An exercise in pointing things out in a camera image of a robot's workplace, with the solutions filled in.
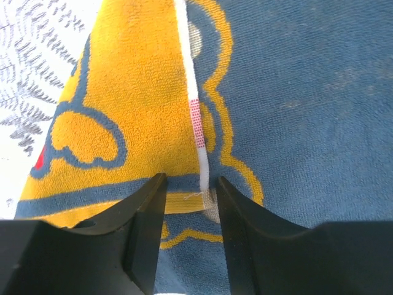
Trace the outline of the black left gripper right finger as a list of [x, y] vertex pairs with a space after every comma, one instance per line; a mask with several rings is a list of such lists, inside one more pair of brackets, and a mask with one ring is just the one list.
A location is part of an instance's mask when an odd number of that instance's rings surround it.
[[232, 294], [391, 294], [392, 223], [325, 222], [308, 229], [217, 180]]

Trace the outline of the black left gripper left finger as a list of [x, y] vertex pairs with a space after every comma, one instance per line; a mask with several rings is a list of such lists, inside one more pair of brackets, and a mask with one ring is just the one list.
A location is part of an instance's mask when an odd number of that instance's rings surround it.
[[167, 179], [72, 228], [1, 221], [2, 294], [152, 294]]

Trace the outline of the blue yellow cloth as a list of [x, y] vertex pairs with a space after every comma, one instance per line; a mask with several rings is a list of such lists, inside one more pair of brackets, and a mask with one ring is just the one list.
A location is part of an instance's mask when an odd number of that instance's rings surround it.
[[103, 1], [15, 220], [72, 228], [167, 179], [152, 294], [232, 294], [217, 180], [392, 223], [391, 1]]

